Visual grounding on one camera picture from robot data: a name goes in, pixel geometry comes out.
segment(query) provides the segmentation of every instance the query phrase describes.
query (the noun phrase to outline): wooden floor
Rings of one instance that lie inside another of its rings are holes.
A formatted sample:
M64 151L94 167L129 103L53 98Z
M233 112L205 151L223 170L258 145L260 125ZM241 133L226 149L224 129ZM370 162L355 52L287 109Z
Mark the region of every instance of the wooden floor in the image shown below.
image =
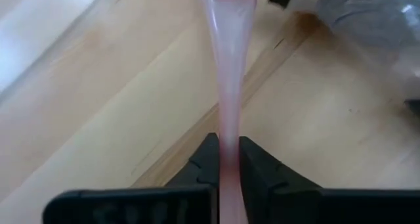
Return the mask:
M2 223L68 189L164 184L216 103L200 0L97 0L0 95ZM418 189L419 126L313 17L259 0L242 135L326 187Z

